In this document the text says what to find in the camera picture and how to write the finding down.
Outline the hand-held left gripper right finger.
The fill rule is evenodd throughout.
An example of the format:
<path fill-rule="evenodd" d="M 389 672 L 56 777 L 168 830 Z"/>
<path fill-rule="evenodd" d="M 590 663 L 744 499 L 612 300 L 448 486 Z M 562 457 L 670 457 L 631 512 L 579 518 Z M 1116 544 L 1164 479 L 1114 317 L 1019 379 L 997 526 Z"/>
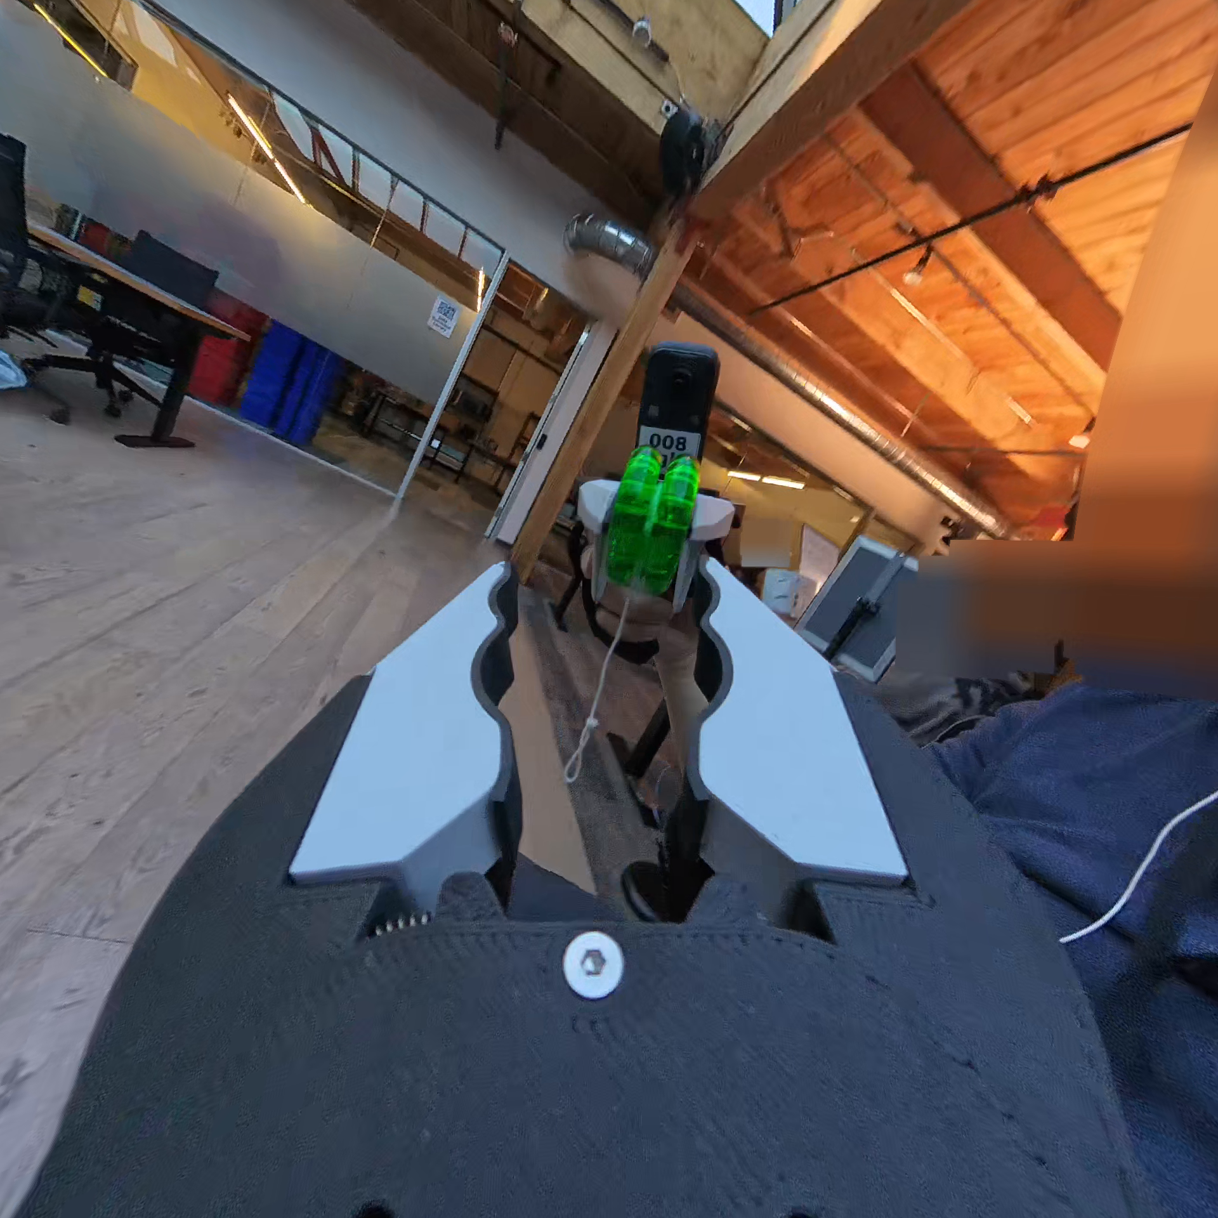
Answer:
<path fill-rule="evenodd" d="M 837 671 L 705 555 L 694 578 L 692 719 L 683 771 L 683 907 L 709 875 L 778 920 L 806 881 L 910 883 Z"/>

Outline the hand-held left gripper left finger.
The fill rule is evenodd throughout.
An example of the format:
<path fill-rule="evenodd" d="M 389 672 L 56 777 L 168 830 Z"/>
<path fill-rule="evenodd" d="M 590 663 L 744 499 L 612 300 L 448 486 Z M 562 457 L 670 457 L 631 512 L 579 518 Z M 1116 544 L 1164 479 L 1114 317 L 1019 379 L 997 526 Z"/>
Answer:
<path fill-rule="evenodd" d="M 434 912 L 454 873 L 508 903 L 523 836 L 514 734 L 519 579 L 491 565 L 370 672 L 290 864 L 300 884 L 387 881 Z"/>

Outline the green yoyo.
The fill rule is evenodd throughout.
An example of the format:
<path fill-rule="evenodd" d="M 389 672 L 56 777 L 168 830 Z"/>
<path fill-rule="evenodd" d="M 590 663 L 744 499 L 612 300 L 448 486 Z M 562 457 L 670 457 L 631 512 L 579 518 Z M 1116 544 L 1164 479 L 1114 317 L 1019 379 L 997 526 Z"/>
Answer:
<path fill-rule="evenodd" d="M 662 596 L 675 581 L 692 533 L 700 466 L 688 453 L 664 462 L 651 446 L 633 451 L 608 520 L 608 581 Z"/>

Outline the person's right forearm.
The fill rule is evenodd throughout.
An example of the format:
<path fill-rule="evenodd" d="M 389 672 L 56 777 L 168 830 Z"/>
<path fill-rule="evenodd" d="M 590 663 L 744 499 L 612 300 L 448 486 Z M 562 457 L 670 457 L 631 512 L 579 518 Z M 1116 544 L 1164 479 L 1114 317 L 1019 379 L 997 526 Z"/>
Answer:
<path fill-rule="evenodd" d="M 657 669 L 670 713 L 670 726 L 679 752 L 690 747 L 692 728 L 709 706 L 709 697 L 696 678 L 698 652 L 662 652 L 657 656 Z"/>

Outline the person's right hand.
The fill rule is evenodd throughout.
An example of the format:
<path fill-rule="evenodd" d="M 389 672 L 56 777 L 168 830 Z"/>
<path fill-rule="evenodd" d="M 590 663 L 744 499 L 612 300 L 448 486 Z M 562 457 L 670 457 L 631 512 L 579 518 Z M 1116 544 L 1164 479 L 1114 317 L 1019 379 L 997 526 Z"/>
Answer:
<path fill-rule="evenodd" d="M 616 645 L 616 654 L 631 663 L 679 659 L 694 652 L 692 598 L 677 607 L 672 594 L 629 591 L 614 581 L 595 596 L 592 579 L 582 598 L 588 626 L 605 645 Z"/>

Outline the black stand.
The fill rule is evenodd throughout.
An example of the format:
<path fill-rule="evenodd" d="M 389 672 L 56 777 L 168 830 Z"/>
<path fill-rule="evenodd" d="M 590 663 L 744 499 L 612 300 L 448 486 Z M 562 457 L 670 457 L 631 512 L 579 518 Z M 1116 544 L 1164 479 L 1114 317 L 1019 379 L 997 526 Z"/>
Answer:
<path fill-rule="evenodd" d="M 701 858 L 709 816 L 709 799 L 698 777 L 701 715 L 692 728 L 688 751 L 677 752 L 681 790 L 673 808 L 662 819 L 659 855 L 633 860 L 621 875 L 627 903 L 646 922 L 683 922 L 711 873 L 709 864 Z"/>

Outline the grey panel on stand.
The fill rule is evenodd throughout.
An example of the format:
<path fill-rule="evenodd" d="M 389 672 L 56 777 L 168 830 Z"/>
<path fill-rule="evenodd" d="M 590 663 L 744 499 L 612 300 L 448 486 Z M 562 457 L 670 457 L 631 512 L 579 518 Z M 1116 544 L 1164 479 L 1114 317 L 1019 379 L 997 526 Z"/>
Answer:
<path fill-rule="evenodd" d="M 815 592 L 796 631 L 835 667 L 876 684 L 895 659 L 897 594 L 917 572 L 917 555 L 861 535 Z"/>

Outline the black device on beam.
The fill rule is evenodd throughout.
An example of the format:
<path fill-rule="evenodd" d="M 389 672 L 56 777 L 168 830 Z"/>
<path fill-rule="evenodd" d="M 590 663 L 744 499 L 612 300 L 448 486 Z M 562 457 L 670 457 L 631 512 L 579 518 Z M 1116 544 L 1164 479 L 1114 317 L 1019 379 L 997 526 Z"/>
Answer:
<path fill-rule="evenodd" d="M 679 202 L 696 193 L 714 150 L 714 124 L 687 103 L 668 115 L 660 141 L 659 165 L 668 198 Z"/>

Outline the person's blue sweater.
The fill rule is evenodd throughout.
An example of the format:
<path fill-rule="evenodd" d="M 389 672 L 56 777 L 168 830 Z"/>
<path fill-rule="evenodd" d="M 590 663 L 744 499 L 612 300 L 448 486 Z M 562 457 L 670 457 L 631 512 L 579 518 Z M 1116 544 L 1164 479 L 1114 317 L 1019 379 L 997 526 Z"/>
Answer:
<path fill-rule="evenodd" d="M 926 747 L 1047 896 L 1168 1215 L 1216 1214 L 1216 702 L 1071 682 Z"/>

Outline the stack of blue bins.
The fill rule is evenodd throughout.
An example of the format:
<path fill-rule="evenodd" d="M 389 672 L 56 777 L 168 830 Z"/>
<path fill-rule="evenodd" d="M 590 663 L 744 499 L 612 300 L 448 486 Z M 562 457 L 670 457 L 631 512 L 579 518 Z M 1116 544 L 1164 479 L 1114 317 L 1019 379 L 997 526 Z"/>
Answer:
<path fill-rule="evenodd" d="M 246 377 L 238 418 L 294 447 L 311 447 L 346 367 L 337 351 L 272 319 Z"/>

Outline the stack of red bins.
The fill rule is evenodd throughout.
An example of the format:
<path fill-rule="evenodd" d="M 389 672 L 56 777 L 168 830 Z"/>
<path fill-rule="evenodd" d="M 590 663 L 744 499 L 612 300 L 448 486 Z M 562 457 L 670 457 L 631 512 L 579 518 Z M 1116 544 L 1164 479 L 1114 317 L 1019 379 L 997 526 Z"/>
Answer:
<path fill-rule="evenodd" d="M 236 406 L 270 317 L 220 287 L 210 291 L 207 308 L 246 338 L 209 332 L 199 343 L 188 393 L 214 406 Z"/>

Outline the wooden desk with black legs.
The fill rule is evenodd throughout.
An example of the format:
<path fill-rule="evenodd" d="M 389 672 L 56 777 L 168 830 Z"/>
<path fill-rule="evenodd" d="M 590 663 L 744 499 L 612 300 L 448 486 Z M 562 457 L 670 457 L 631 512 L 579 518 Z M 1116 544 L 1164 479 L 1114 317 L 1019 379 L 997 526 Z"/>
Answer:
<path fill-rule="evenodd" d="M 127 280 L 129 284 L 138 286 L 145 293 L 166 299 L 166 293 L 160 291 L 158 287 L 153 287 L 149 282 L 142 282 L 140 278 L 132 276 L 125 269 L 119 269 L 117 260 L 112 260 L 106 254 L 101 254 L 99 250 L 88 248 L 86 245 L 71 239 L 69 235 L 65 235 L 62 232 L 56 232 L 51 226 L 45 226 L 45 224 L 39 224 L 39 222 L 30 222 L 28 228 L 30 228 L 32 245 L 36 248 L 43 248 L 43 250 L 49 250 L 51 254 L 56 254 L 56 258 L 67 265 L 69 274 L 75 274 L 75 271 L 80 271 L 84 267 L 106 269 L 106 271 L 116 273 L 116 276 Z M 214 315 L 214 317 L 216 317 L 216 321 L 220 321 L 223 336 L 233 336 L 233 338 L 238 338 L 238 340 L 246 338 L 246 334 L 240 328 L 231 327 L 229 323 L 222 321 L 218 315 Z M 155 364 L 155 362 L 144 362 L 144 360 L 136 360 L 136 358 L 119 358 L 116 364 L 117 364 L 117 367 L 121 371 L 129 373 L 131 379 L 134 379 L 138 384 L 142 384 L 144 388 L 153 392 L 155 399 L 151 403 L 158 408 L 158 401 L 164 395 L 168 380 L 171 379 L 171 371 L 168 367 L 164 367 L 164 366 Z M 39 373 L 49 371 L 49 369 L 43 369 L 39 373 L 28 373 L 23 367 L 23 371 L 26 373 L 28 379 L 36 379 Z M 119 433 L 119 434 L 116 434 L 116 440 L 119 444 L 123 444 L 125 447 L 136 447 L 136 449 L 192 449 L 192 447 L 196 447 L 196 440 L 192 440 L 192 438 L 188 438 L 184 434 L 177 434 L 177 423 L 175 423 L 175 433 L 173 434 L 175 434 L 175 438 L 186 440 L 186 444 L 183 447 L 171 447 L 171 446 L 155 446 L 153 447 L 153 446 L 136 446 L 132 442 L 134 436 L 145 436 L 149 433 Z"/>

